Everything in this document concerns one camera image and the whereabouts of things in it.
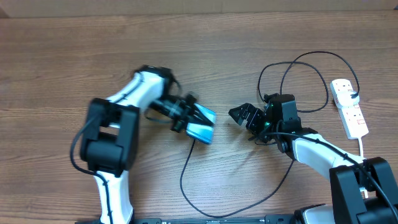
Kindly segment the Galaxy smartphone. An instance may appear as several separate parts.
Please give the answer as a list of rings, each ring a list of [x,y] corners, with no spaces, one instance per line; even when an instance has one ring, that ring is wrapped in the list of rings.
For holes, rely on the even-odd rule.
[[[193,139],[201,141],[204,144],[211,144],[213,141],[213,132],[214,126],[205,126],[195,123],[188,122],[186,127],[186,134]]]

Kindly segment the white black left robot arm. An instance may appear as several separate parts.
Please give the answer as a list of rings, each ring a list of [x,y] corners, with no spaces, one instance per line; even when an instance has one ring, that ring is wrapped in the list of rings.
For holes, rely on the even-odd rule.
[[[129,170],[138,148],[140,115],[147,110],[170,118],[171,131],[211,144],[216,121],[214,111],[198,104],[193,93],[171,95],[178,81],[171,69],[143,65],[132,80],[105,99],[90,101],[86,122],[70,146],[72,166],[97,183],[101,215],[95,223],[133,223],[129,196]]]

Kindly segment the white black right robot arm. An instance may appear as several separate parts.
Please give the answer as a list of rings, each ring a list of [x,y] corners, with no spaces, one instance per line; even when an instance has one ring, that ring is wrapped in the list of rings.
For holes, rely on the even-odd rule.
[[[389,163],[350,154],[304,128],[295,97],[275,93],[263,109],[250,103],[229,110],[264,143],[274,140],[280,152],[329,180],[332,203],[296,210],[290,223],[397,223],[397,182]]]

